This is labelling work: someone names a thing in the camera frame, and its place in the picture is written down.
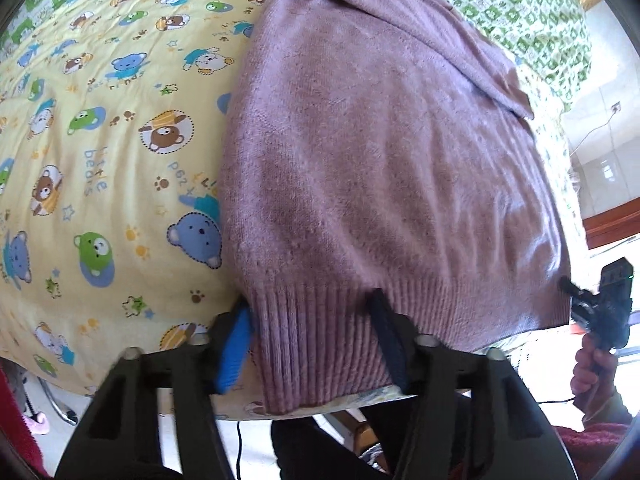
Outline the person right hand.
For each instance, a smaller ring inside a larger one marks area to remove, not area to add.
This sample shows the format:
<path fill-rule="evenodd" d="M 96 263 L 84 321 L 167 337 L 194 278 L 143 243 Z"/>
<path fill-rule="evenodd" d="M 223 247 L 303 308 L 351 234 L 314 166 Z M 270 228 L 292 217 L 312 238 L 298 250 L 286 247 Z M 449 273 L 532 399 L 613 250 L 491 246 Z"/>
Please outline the person right hand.
<path fill-rule="evenodd" d="M 611 352 L 600 349 L 591 334 L 585 334 L 575 360 L 570 380 L 574 405 L 585 415 L 592 415 L 616 393 L 614 379 L 618 359 Z"/>

